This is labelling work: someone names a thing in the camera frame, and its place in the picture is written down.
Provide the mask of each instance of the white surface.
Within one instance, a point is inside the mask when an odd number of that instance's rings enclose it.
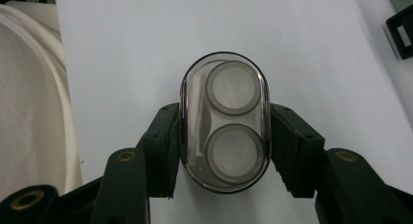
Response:
[[[54,25],[56,6],[0,5],[0,201],[27,186],[51,184],[64,194],[82,183]]]
[[[266,75],[271,100],[294,109],[326,148],[363,155],[413,193],[413,59],[397,60],[383,25],[389,0],[57,0],[85,181],[136,144],[157,110],[178,101],[199,57],[233,51]],[[153,223],[317,223],[270,166],[251,189],[222,196],[180,168]]]

